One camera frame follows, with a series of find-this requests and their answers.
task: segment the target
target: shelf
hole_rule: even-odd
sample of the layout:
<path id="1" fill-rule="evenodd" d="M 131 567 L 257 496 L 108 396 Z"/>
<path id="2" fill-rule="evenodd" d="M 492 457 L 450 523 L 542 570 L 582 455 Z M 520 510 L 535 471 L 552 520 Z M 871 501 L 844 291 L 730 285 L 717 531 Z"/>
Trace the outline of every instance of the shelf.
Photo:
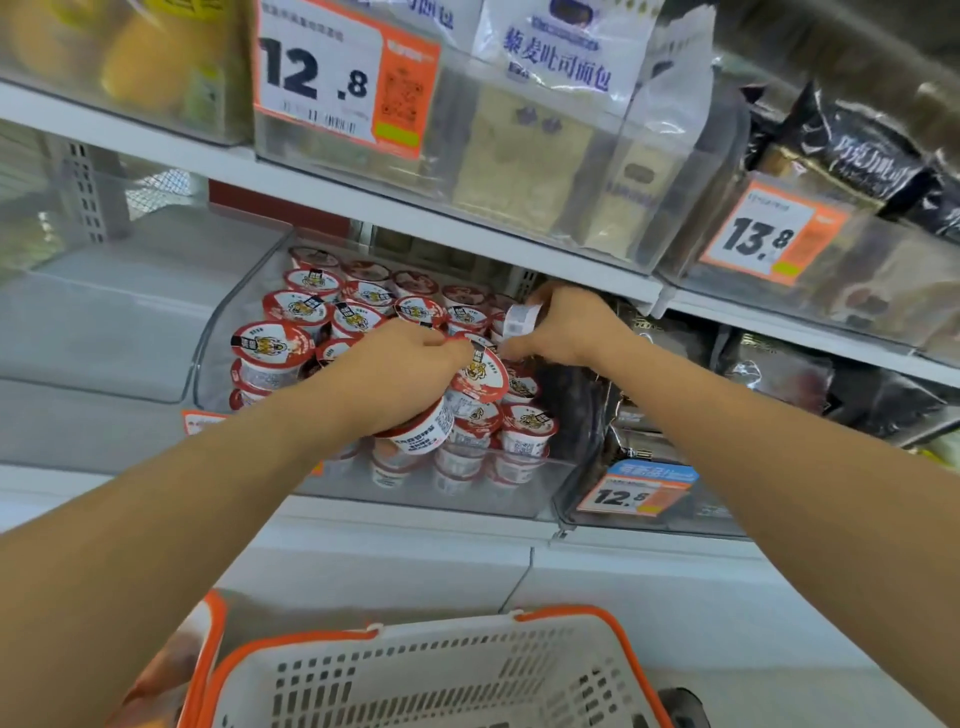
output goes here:
<path id="1" fill-rule="evenodd" d="M 203 143 L 10 83 L 0 83 L 0 116 L 42 132 L 178 167 L 643 303 L 655 302 L 663 288 L 656 279 L 615 265 L 449 217 L 420 206 L 423 200 L 415 204 L 412 197 L 391 199 L 312 177 L 259 160 L 251 148 Z"/>
<path id="2" fill-rule="evenodd" d="M 775 336 L 799 346 L 846 356 L 894 372 L 960 387 L 960 369 L 925 359 L 903 344 L 817 326 L 773 311 L 723 301 L 693 291 L 677 290 L 667 300 L 666 308 Z"/>

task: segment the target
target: orange price tag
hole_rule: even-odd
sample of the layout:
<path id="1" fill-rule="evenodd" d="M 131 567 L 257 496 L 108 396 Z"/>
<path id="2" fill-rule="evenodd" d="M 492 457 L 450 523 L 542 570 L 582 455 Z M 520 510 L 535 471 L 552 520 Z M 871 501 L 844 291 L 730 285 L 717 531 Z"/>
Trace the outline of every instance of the orange price tag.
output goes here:
<path id="1" fill-rule="evenodd" d="M 204 412 L 201 409 L 184 409 L 183 431 L 187 435 L 198 435 L 211 425 L 216 425 L 227 418 L 227 415 L 217 414 L 216 412 Z M 323 475 L 324 464 L 321 463 L 310 473 L 311 475 Z"/>
<path id="2" fill-rule="evenodd" d="M 793 285 L 848 220 L 842 209 L 753 181 L 700 260 Z"/>
<path id="3" fill-rule="evenodd" d="M 260 0 L 253 105 L 399 157 L 420 156 L 440 43 L 328 0 Z"/>

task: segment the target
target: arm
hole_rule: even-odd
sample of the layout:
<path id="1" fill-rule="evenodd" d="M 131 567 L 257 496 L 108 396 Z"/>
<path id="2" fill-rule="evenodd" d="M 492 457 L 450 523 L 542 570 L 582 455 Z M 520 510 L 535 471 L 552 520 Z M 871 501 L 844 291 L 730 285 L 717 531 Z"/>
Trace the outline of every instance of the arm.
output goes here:
<path id="1" fill-rule="evenodd" d="M 535 296 L 546 319 L 504 356 L 615 382 L 813 606 L 960 726 L 960 477 L 660 349 L 588 291 Z"/>
<path id="2" fill-rule="evenodd" d="M 318 462 L 426 409 L 471 353 L 391 322 L 305 382 L 0 536 L 0 725 L 104 725 Z"/>

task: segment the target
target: red and white yogurt cup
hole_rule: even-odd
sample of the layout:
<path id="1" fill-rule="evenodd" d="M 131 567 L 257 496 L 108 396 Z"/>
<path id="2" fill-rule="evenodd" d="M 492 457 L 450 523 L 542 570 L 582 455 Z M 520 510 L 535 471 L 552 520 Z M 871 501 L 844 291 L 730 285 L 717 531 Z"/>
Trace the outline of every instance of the red and white yogurt cup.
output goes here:
<path id="1" fill-rule="evenodd" d="M 352 260 L 341 266 L 347 280 L 365 280 L 369 283 L 386 283 L 390 280 L 390 270 L 372 260 Z"/>
<path id="2" fill-rule="evenodd" d="M 317 361 L 321 364 L 329 364 L 358 341 L 359 339 L 327 339 L 316 349 Z"/>
<path id="3" fill-rule="evenodd" d="M 454 334 L 469 331 L 483 336 L 490 328 L 490 318 L 480 308 L 471 305 L 453 305 L 446 310 L 446 331 Z"/>
<path id="4" fill-rule="evenodd" d="M 473 484 L 473 478 L 476 475 L 457 475 L 448 473 L 440 467 L 439 463 L 433 471 L 433 487 L 443 493 L 445 496 L 460 496 L 466 493 Z"/>
<path id="5" fill-rule="evenodd" d="M 547 441 L 560 429 L 557 418 L 533 404 L 503 404 L 500 440 L 507 454 L 539 457 Z"/>
<path id="6" fill-rule="evenodd" d="M 283 282 L 295 291 L 310 296 L 320 296 L 326 303 L 333 303 L 340 296 L 344 280 L 325 268 L 298 268 L 283 274 Z"/>
<path id="7" fill-rule="evenodd" d="M 401 487 L 413 474 L 416 467 L 413 468 L 391 468 L 378 462 L 375 457 L 370 459 L 370 477 L 373 485 L 393 490 Z"/>
<path id="8" fill-rule="evenodd" d="M 507 374 L 510 375 L 510 389 L 503 396 L 504 402 L 530 404 L 540 396 L 540 383 L 526 368 L 507 364 Z"/>
<path id="9" fill-rule="evenodd" d="M 472 478 L 483 468 L 485 450 L 476 451 L 463 445 L 444 446 L 433 456 L 437 470 L 454 477 Z"/>
<path id="10" fill-rule="evenodd" d="M 365 303 L 340 301 L 333 305 L 330 330 L 333 338 L 359 339 L 387 320 L 387 317 Z"/>
<path id="11" fill-rule="evenodd" d="M 467 445 L 471 448 L 488 448 L 492 435 L 500 429 L 503 416 L 496 402 L 480 404 L 475 402 L 463 417 L 453 421 L 449 442 L 454 445 Z"/>
<path id="12" fill-rule="evenodd" d="M 507 367 L 500 357 L 491 349 L 472 345 L 473 358 L 457 372 L 446 392 L 457 417 L 468 416 L 477 404 L 502 400 L 510 386 Z"/>
<path id="13" fill-rule="evenodd" d="M 417 271 L 396 271 L 390 276 L 390 284 L 398 298 L 407 296 L 436 296 L 440 286 L 425 273 Z"/>
<path id="14" fill-rule="evenodd" d="M 510 483 L 516 483 L 517 485 L 529 483 L 549 456 L 549 445 L 539 458 L 518 457 L 503 453 L 493 459 L 493 471 L 502 480 Z"/>
<path id="15" fill-rule="evenodd" d="M 405 296 L 394 308 L 397 316 L 413 324 L 439 329 L 446 323 L 446 309 L 425 296 Z"/>
<path id="16" fill-rule="evenodd" d="M 378 432 L 376 437 L 392 440 L 394 445 L 408 454 L 423 455 L 446 442 L 452 428 L 453 408 L 449 399 L 443 397 L 417 417 L 403 425 Z"/>
<path id="17" fill-rule="evenodd" d="M 287 253 L 290 254 L 294 268 L 327 268 L 334 271 L 340 269 L 340 258 L 327 251 L 295 245 L 288 248 Z"/>
<path id="18" fill-rule="evenodd" d="M 400 449 L 393 440 L 376 437 L 373 438 L 373 457 L 387 468 L 404 470 L 415 467 L 421 461 L 423 454 L 407 452 Z"/>
<path id="19" fill-rule="evenodd" d="M 314 350 L 310 334 L 287 321 L 247 324 L 233 333 L 230 345 L 240 357 L 240 378 L 271 391 L 296 382 Z"/>
<path id="20" fill-rule="evenodd" d="M 396 296 L 393 291 L 379 283 L 370 283 L 368 280 L 348 280 L 344 283 L 340 297 L 344 301 L 364 303 L 381 316 L 394 316 Z"/>
<path id="21" fill-rule="evenodd" d="M 302 291 L 273 291 L 263 297 L 263 315 L 274 321 L 296 324 L 314 341 L 319 341 L 324 326 L 330 323 L 333 311 L 324 300 Z"/>
<path id="22" fill-rule="evenodd" d="M 450 308 L 454 305 L 482 306 L 487 302 L 487 294 L 476 286 L 454 283 L 445 285 L 442 289 L 444 305 Z"/>

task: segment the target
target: white plastic basket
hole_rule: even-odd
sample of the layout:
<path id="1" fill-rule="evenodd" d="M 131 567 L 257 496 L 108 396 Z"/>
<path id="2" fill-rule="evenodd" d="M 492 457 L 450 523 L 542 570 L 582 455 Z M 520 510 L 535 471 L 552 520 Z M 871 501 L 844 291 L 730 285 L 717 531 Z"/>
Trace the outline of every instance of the white plastic basket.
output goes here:
<path id="1" fill-rule="evenodd" d="M 198 728 L 400 724 L 671 728 L 622 628 L 595 607 L 250 643 L 214 671 L 197 721 Z"/>

